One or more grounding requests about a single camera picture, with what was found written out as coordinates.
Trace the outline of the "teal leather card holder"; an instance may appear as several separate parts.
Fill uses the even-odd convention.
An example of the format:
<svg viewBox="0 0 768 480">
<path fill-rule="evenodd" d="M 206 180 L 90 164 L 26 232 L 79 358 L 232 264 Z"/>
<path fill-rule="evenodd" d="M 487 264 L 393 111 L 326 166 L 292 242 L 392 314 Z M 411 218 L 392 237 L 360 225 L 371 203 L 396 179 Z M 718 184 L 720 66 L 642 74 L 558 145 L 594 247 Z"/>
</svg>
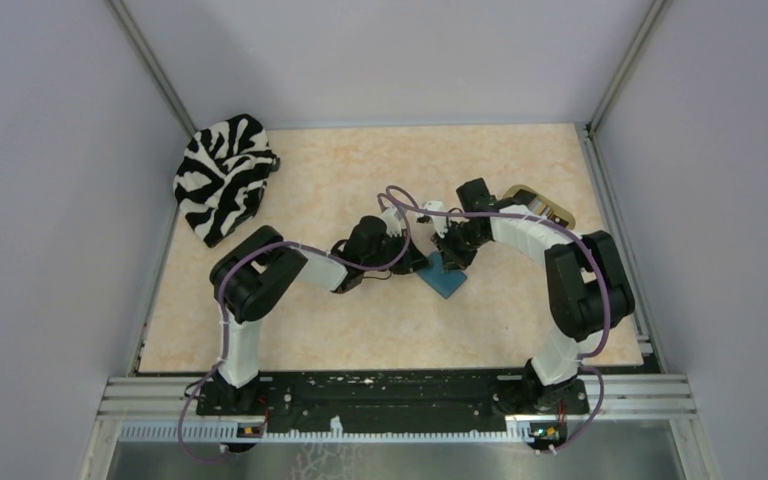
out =
<svg viewBox="0 0 768 480">
<path fill-rule="evenodd" d="M 463 271 L 445 270 L 438 251 L 432 252 L 428 261 L 429 265 L 419 270 L 417 275 L 444 299 L 449 299 L 468 279 Z"/>
</svg>

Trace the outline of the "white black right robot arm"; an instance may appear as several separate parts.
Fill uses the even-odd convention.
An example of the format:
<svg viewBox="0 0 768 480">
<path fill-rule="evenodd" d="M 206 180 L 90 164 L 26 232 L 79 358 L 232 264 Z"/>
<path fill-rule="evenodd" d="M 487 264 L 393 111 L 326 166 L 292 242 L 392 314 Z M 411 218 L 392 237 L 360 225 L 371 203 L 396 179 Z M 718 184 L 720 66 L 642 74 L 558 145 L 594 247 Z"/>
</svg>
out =
<svg viewBox="0 0 768 480">
<path fill-rule="evenodd" d="M 445 271 L 463 271 L 487 243 L 507 245 L 545 269 L 555 327 L 545 346 L 527 361 L 521 397 L 536 412 L 550 411 L 573 383 L 585 355 L 598 353 L 607 335 L 635 309 L 613 237 L 599 230 L 572 231 L 567 213 L 524 185 L 502 197 L 482 178 L 456 190 L 457 210 L 427 201 L 432 241 Z"/>
</svg>

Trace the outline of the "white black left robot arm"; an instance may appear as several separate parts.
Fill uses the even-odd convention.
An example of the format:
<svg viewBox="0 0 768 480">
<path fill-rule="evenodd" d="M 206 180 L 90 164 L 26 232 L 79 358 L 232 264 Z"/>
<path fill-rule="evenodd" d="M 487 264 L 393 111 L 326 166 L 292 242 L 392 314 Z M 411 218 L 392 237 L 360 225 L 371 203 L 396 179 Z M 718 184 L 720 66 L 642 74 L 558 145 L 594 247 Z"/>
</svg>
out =
<svg viewBox="0 0 768 480">
<path fill-rule="evenodd" d="M 431 265 L 411 237 L 406 216 L 390 206 L 362 217 L 328 251 L 287 241 L 266 225 L 215 264 L 209 280 L 221 315 L 221 353 L 210 384 L 237 414 L 260 399 L 259 344 L 263 319 L 296 281 L 343 294 L 370 272 L 417 273 Z"/>
</svg>

